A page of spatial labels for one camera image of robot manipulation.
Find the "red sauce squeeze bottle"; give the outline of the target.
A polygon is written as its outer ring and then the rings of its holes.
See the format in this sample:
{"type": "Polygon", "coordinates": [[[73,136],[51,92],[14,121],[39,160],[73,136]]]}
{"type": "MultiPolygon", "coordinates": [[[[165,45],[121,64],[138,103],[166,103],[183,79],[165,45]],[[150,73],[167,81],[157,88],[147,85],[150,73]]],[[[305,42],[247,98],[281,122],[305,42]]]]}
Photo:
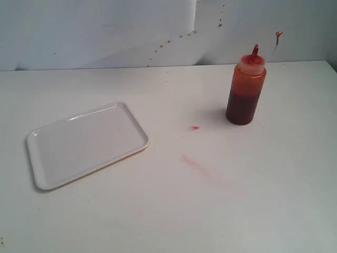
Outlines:
{"type": "Polygon", "coordinates": [[[252,122],[266,77],[265,65],[279,45],[283,31],[276,32],[276,42],[267,59],[259,55],[256,44],[251,54],[241,57],[235,66],[229,98],[226,107],[226,118],[236,125],[247,125],[252,122]]]}

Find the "white rectangular tray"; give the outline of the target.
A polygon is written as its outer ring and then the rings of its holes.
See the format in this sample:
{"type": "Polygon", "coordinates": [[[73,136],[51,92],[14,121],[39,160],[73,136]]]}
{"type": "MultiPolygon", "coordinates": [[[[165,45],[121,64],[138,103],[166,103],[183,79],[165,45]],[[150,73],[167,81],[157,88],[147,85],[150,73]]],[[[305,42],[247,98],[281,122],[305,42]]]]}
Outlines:
{"type": "Polygon", "coordinates": [[[41,126],[26,143],[36,186],[53,190],[143,151],[150,140],[116,101],[41,126]]]}

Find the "white paper backdrop sheet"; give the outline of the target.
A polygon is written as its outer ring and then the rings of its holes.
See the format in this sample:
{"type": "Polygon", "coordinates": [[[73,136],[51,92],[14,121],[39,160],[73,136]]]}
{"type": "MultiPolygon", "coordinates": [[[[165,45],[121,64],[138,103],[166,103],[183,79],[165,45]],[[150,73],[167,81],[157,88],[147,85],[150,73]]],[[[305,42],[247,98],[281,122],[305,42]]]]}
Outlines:
{"type": "Polygon", "coordinates": [[[194,29],[196,1],[1,1],[1,70],[75,69],[194,29]]]}

